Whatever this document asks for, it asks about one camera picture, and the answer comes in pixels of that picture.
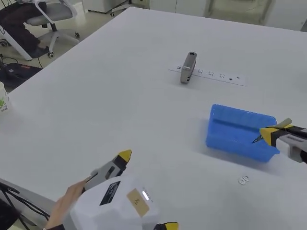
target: light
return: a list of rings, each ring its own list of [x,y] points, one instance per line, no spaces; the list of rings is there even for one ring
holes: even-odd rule
[[[146,199],[146,200],[149,200],[149,197],[148,197],[148,195],[145,193],[145,191],[143,191],[142,193],[143,193],[143,196],[145,197],[145,199]]]

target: power outlet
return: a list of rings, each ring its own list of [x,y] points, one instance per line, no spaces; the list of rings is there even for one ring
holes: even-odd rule
[[[173,68],[170,68],[170,71],[175,71],[178,73],[181,73],[182,66],[177,65]],[[201,77],[201,78],[208,78],[216,81],[223,81],[230,84],[235,85],[242,85],[246,86],[246,78],[244,76],[238,76],[236,74],[228,74],[228,73],[221,73],[219,71],[212,71],[212,70],[205,70],[205,69],[199,69],[196,68],[193,71],[194,76]]]

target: small metal ring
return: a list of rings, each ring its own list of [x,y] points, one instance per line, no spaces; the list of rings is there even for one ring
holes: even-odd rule
[[[238,182],[239,182],[239,184],[241,184],[241,185],[245,185],[245,184],[246,184],[246,181],[245,181],[243,178],[240,178],[240,179],[238,180]]]
[[[243,179],[244,179],[245,181],[249,181],[249,177],[248,177],[248,176],[243,176]]]

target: human hand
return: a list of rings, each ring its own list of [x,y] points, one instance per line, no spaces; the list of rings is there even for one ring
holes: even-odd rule
[[[67,189],[66,194],[56,202],[56,204],[52,208],[50,219],[45,227],[47,230],[62,224],[66,212],[70,209],[72,204],[81,196],[82,190],[87,181],[88,179],[70,186]]]

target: gray device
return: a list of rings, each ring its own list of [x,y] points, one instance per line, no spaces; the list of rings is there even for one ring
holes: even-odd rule
[[[181,69],[180,81],[183,84],[188,84],[191,79],[192,73],[196,65],[196,56],[195,52],[189,52],[187,58]]]

